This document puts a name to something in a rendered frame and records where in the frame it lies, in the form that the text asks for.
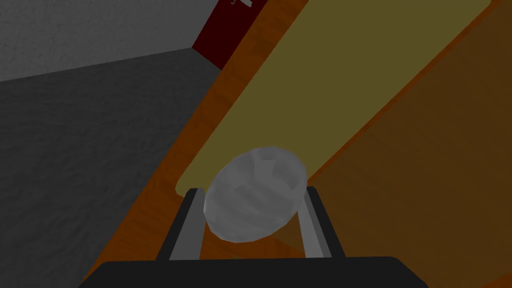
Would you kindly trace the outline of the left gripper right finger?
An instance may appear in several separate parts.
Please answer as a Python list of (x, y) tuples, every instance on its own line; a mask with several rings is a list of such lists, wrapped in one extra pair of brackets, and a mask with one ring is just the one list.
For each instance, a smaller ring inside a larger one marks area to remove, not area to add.
[(315, 187), (307, 187), (297, 214), (306, 258), (345, 258), (346, 254)]

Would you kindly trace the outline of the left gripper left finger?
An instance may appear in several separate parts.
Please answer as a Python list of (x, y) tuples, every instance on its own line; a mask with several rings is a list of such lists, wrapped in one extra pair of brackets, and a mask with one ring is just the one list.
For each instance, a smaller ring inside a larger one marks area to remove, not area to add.
[(157, 261), (200, 258), (206, 226), (204, 204), (203, 188), (191, 188), (187, 191), (156, 256)]

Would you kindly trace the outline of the grey round door knob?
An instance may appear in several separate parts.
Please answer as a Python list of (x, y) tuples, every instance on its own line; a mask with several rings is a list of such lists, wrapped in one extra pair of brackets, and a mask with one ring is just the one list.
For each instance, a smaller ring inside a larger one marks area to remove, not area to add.
[(306, 167), (293, 152), (275, 146), (252, 149), (216, 174), (205, 194), (206, 222), (220, 240), (260, 240), (289, 223), (306, 186)]

